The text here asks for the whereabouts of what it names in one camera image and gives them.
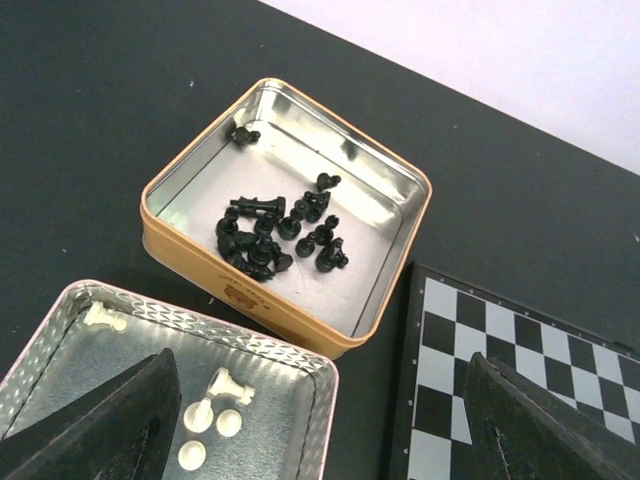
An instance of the black and white checkered board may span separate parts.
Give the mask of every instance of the black and white checkered board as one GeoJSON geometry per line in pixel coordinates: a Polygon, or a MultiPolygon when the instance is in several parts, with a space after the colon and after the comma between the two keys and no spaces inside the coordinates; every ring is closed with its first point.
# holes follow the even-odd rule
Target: black and white checkered board
{"type": "Polygon", "coordinates": [[[475,478],[462,395],[477,351],[640,445],[633,352],[419,265],[411,288],[390,478],[475,478]]]}

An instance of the black table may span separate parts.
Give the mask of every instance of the black table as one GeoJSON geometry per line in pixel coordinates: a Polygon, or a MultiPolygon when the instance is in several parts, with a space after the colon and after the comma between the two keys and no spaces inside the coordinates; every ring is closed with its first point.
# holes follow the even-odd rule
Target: black table
{"type": "MultiPolygon", "coordinates": [[[[266,76],[429,175],[411,259],[640,349],[640,177],[254,1],[22,3],[0,7],[0,375],[81,278],[261,330],[147,256],[138,204],[266,76]]],[[[337,362],[328,479],[377,476],[401,290],[337,362]]]]}

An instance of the rectangular tin box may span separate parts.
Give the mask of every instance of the rectangular tin box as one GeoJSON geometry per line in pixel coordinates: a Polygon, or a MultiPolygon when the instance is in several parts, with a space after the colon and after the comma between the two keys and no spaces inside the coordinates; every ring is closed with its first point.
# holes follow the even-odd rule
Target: rectangular tin box
{"type": "MultiPolygon", "coordinates": [[[[431,198],[426,176],[372,138],[277,79],[260,80],[144,189],[140,212],[151,256],[283,338],[329,358],[376,331],[431,198]],[[240,149],[228,132],[261,133],[240,149]],[[217,252],[216,223],[240,196],[287,199],[313,190],[318,174],[340,175],[327,214],[340,218],[349,264],[328,274],[315,255],[260,284],[217,252]]],[[[246,219],[241,230],[251,231],[246,219]]]]}
{"type": "Polygon", "coordinates": [[[145,357],[170,348],[182,405],[164,478],[318,480],[333,418],[338,373],[333,363],[280,340],[93,280],[67,287],[0,383],[0,439],[33,425],[145,357]],[[94,301],[127,322],[119,332],[86,325],[94,301]],[[214,372],[228,368],[255,388],[248,406],[213,399],[214,412],[238,410],[240,433],[215,425],[186,430],[185,408],[200,401],[214,372]],[[207,458],[194,472],[178,464],[179,448],[199,440],[207,458]]]}

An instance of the white background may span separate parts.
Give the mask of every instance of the white background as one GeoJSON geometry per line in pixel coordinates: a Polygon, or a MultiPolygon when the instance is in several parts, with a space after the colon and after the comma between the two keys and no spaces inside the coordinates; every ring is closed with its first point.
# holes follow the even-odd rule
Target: white background
{"type": "Polygon", "coordinates": [[[640,3],[262,0],[640,173],[640,3]]]}

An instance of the white square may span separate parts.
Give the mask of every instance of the white square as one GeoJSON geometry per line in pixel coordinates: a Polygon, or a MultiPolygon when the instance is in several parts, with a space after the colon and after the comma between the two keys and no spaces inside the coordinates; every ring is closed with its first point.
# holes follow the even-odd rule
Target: white square
{"type": "Polygon", "coordinates": [[[453,395],[454,358],[429,347],[420,347],[417,382],[453,395]]]}
{"type": "Polygon", "coordinates": [[[602,393],[598,376],[578,367],[571,367],[573,394],[577,401],[602,410],[602,393]]]}
{"type": "Polygon", "coordinates": [[[604,412],[604,424],[613,433],[620,435],[625,440],[629,440],[631,443],[635,443],[633,438],[633,427],[631,426],[631,420],[622,418],[615,413],[604,412]]]}
{"type": "Polygon", "coordinates": [[[571,365],[569,353],[569,336],[550,325],[541,324],[542,353],[560,362],[571,365]]]}
{"type": "Polygon", "coordinates": [[[556,397],[558,397],[560,400],[562,400],[564,403],[569,405],[570,407],[573,407],[575,409],[578,408],[578,404],[576,403],[576,401],[573,398],[565,397],[564,395],[561,395],[558,392],[551,392],[551,393],[553,395],[555,395],[556,397]]]}
{"type": "Polygon", "coordinates": [[[451,438],[471,445],[467,410],[464,408],[464,399],[461,397],[453,397],[451,405],[451,438]]]}
{"type": "Polygon", "coordinates": [[[493,337],[516,343],[516,320],[511,310],[494,303],[486,303],[486,330],[493,337]]]}
{"type": "Polygon", "coordinates": [[[442,282],[427,278],[424,282],[423,308],[425,312],[431,312],[455,322],[458,311],[458,291],[442,282]]]}
{"type": "Polygon", "coordinates": [[[607,350],[600,345],[594,345],[593,356],[596,360],[596,372],[598,376],[620,385],[623,384],[622,371],[620,370],[617,353],[607,350]]]}
{"type": "Polygon", "coordinates": [[[475,328],[456,323],[456,341],[454,346],[456,358],[468,362],[476,352],[482,352],[482,355],[487,356],[487,335],[475,328]]]}
{"type": "Polygon", "coordinates": [[[624,396],[627,399],[629,418],[636,423],[640,423],[640,392],[629,387],[624,387],[624,396]]]}
{"type": "Polygon", "coordinates": [[[448,480],[451,475],[451,440],[411,431],[409,478],[448,480]]]}
{"type": "Polygon", "coordinates": [[[516,371],[542,388],[547,388],[544,355],[516,345],[516,371]]]}

